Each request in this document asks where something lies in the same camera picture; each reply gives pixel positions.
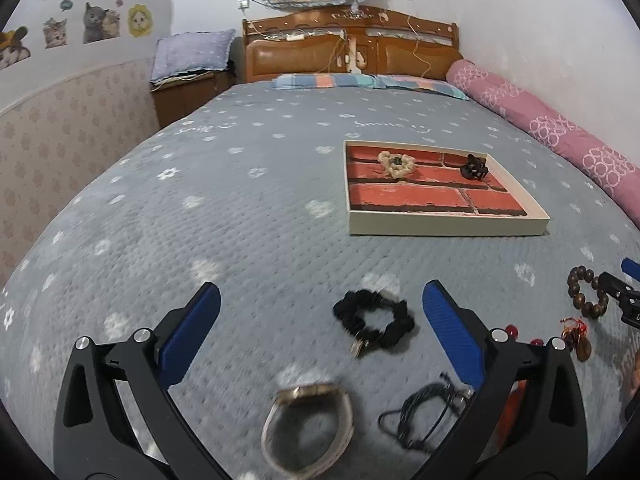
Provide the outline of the person right hand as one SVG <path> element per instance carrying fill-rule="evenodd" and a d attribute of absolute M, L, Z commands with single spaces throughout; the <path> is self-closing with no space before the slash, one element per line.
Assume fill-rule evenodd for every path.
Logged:
<path fill-rule="evenodd" d="M 640 350 L 637 350 L 632 360 L 631 368 L 623 381 L 622 400 L 628 404 L 637 393 L 640 385 Z"/>

